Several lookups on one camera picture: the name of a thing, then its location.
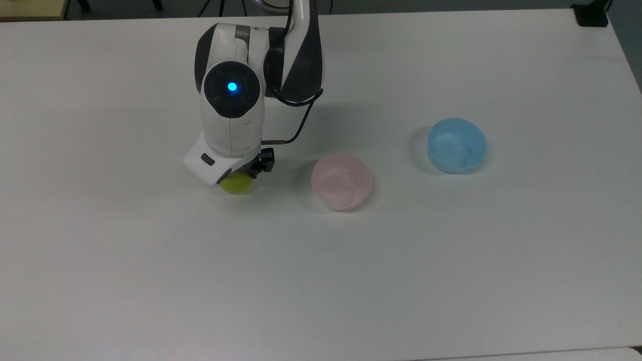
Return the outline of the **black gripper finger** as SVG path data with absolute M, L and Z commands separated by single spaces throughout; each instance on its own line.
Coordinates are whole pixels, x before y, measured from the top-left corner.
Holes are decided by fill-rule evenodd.
M 248 167 L 248 174 L 252 179 L 257 179 L 260 173 L 270 173 L 275 164 L 273 148 L 263 148 Z

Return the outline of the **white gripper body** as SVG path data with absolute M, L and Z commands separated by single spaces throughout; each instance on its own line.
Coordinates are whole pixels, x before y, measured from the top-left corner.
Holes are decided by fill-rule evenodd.
M 183 158 L 183 166 L 208 187 L 219 187 L 233 173 L 244 173 L 257 160 L 260 146 L 241 157 L 223 157 L 211 150 L 204 132 L 200 132 L 195 144 Z

